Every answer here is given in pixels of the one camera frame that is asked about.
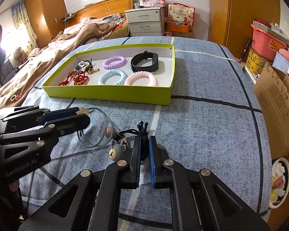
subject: curtain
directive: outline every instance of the curtain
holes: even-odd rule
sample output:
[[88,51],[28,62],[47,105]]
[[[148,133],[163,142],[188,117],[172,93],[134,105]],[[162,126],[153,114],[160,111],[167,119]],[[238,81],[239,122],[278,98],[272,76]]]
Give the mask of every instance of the curtain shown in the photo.
[[11,7],[14,28],[17,30],[18,46],[30,52],[37,47],[36,35],[31,27],[24,1],[19,1]]

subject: teddy bear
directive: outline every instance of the teddy bear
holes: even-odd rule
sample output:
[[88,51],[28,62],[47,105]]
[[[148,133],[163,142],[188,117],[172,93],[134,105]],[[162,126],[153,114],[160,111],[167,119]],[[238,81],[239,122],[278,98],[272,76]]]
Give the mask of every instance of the teddy bear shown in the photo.
[[18,47],[14,52],[14,58],[16,60],[16,66],[19,66],[28,60],[28,54]]

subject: bed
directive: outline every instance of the bed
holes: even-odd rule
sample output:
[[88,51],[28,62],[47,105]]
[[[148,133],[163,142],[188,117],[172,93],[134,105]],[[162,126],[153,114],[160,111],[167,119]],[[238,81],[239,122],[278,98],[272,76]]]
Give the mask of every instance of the bed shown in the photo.
[[[79,10],[66,21],[64,32],[59,33],[0,88],[0,109],[21,105],[36,82],[78,46],[126,37],[129,28],[124,11],[131,8],[133,0],[105,0]],[[15,102],[10,100],[13,95],[19,96]]]
[[[227,48],[196,39],[132,37],[84,45],[67,58],[104,46],[152,42],[174,44],[176,70],[170,106],[50,98],[42,84],[62,61],[36,84],[23,105],[50,110],[98,107],[109,115],[118,131],[147,121],[149,135],[156,136],[158,146],[165,148],[171,159],[193,170],[209,168],[254,211],[265,213],[271,190],[271,155],[265,122],[247,77]],[[128,139],[132,146],[133,137]],[[112,162],[108,158],[109,147],[88,149],[80,145],[76,134],[62,137],[52,151],[52,161],[20,179],[28,214],[82,169],[105,169]],[[139,188],[122,191],[118,230],[170,230],[168,192],[152,189],[145,160]],[[156,222],[163,228],[157,228]]]

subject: drawer handle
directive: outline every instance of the drawer handle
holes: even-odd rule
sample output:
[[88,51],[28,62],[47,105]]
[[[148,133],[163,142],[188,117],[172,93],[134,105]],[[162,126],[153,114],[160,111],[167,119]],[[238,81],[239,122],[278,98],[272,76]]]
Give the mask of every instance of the drawer handle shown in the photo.
[[148,27],[148,29],[150,29],[150,26],[140,26],[142,29]]

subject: blue bedsheet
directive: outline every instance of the blue bedsheet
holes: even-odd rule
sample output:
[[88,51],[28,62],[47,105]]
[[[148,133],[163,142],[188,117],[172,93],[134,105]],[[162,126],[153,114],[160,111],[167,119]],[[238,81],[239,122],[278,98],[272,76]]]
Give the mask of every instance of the blue bedsheet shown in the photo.
[[[132,43],[173,42],[176,70],[170,106],[85,99],[50,98],[41,88],[62,64],[59,62],[33,88],[23,105],[58,110],[94,106],[104,110],[117,130],[149,123],[159,147],[186,168],[209,168],[254,211],[268,209],[271,190],[271,155],[258,101],[234,57],[225,47],[196,39],[132,37],[99,41],[71,52]],[[60,138],[52,161],[21,178],[24,204],[32,214],[82,169],[99,171],[112,161],[109,146],[83,147],[76,134]],[[120,213],[148,221],[171,223],[168,190],[154,190],[148,161],[141,166],[137,190],[123,190]],[[119,219],[118,230],[161,230]]]

